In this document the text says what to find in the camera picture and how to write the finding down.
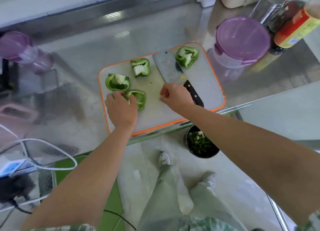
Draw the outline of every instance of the black knife handle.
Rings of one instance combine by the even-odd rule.
[[[187,80],[183,86],[189,91],[195,104],[204,108],[205,106],[202,100],[200,99],[199,95],[197,94],[197,92],[195,91],[195,89],[193,88],[189,80]]]

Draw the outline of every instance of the gray sneaker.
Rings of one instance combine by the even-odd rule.
[[[202,177],[202,182],[208,183],[212,189],[216,186],[217,183],[217,174],[215,172],[208,172]]]
[[[166,153],[166,152],[160,152],[160,155],[159,155],[159,166],[161,165],[170,165],[170,158],[169,158],[169,155]]]

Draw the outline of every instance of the green bell pepper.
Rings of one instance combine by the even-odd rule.
[[[189,68],[199,57],[199,50],[192,47],[180,47],[176,53],[176,61],[185,68]]]
[[[124,97],[126,98],[126,100],[128,101],[129,104],[130,104],[130,99],[129,99],[130,95],[134,95],[134,97],[136,97],[136,100],[138,103],[137,104],[138,110],[143,110],[144,104],[146,103],[146,93],[143,91],[140,91],[140,90],[128,91]]]
[[[133,70],[135,78],[138,76],[148,76],[150,73],[150,62],[146,58],[140,58],[134,61],[130,61],[131,68]]]
[[[130,81],[127,76],[109,73],[106,78],[106,87],[112,91],[127,91],[130,87]]]

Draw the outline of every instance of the light green pants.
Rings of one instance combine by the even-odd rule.
[[[230,207],[217,198],[213,189],[205,182],[198,183],[190,190],[193,209],[189,216],[184,216],[178,202],[178,171],[172,165],[162,165],[154,191],[144,209],[138,231],[177,230],[179,220],[184,223],[190,217],[215,217],[228,223],[238,231],[247,231]]]

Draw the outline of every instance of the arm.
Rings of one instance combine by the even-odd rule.
[[[53,189],[22,230],[80,224],[97,227],[138,118],[133,95],[130,105],[119,91],[107,95],[105,103],[114,131]]]
[[[283,136],[194,105],[182,85],[160,100],[190,120],[299,225],[320,208],[320,154]]]

